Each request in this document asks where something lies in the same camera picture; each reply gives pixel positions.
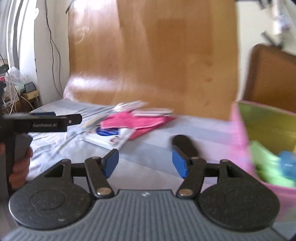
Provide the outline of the person's left hand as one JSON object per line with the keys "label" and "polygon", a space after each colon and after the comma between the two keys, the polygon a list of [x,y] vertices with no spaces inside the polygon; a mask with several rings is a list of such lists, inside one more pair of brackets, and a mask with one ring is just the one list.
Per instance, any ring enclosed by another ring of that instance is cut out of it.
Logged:
{"label": "person's left hand", "polygon": [[18,190],[25,185],[27,175],[29,174],[29,166],[32,156],[33,150],[31,147],[28,147],[22,160],[14,164],[13,172],[10,174],[10,176],[7,176],[12,190]]}

